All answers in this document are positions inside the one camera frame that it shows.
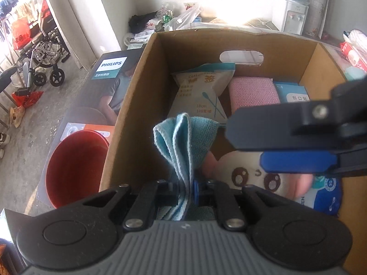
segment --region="concrete floor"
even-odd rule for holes
[[[48,81],[40,89],[44,93],[39,101],[26,109],[19,128],[11,126],[6,130],[0,125],[1,132],[11,135],[0,160],[0,209],[5,207],[31,216],[51,210],[35,198],[37,185],[58,124],[87,76],[71,57],[65,63],[59,62],[59,67],[65,72],[65,82],[55,88]],[[4,94],[0,94],[0,102],[12,105]],[[2,109],[0,112],[0,118],[6,121],[7,115]]]

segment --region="metal bolt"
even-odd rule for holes
[[[141,227],[143,225],[143,220],[138,219],[138,218],[132,218],[132,219],[128,219],[125,222],[125,225],[129,228],[138,228]]]
[[[323,120],[329,114],[329,109],[325,105],[319,104],[315,106],[315,108],[312,111],[312,114],[316,119]]]
[[[226,225],[230,228],[240,228],[245,225],[245,222],[238,218],[232,218],[226,221]]]

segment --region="caster wheel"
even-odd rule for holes
[[[62,69],[54,70],[50,76],[50,83],[54,87],[60,87],[65,80],[65,73]]]
[[[33,77],[33,83],[37,87],[42,87],[47,82],[47,76],[43,72],[38,72]]]

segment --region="cotton swab package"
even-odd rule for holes
[[[197,68],[175,73],[174,79],[179,90],[173,101],[168,117],[181,113],[227,122],[218,99],[234,75],[234,63],[204,64]]]

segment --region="teal towel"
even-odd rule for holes
[[[186,113],[169,118],[153,128],[154,143],[174,169],[179,183],[179,201],[169,208],[165,220],[184,218],[193,193],[194,170],[199,168],[209,151],[219,123]]]

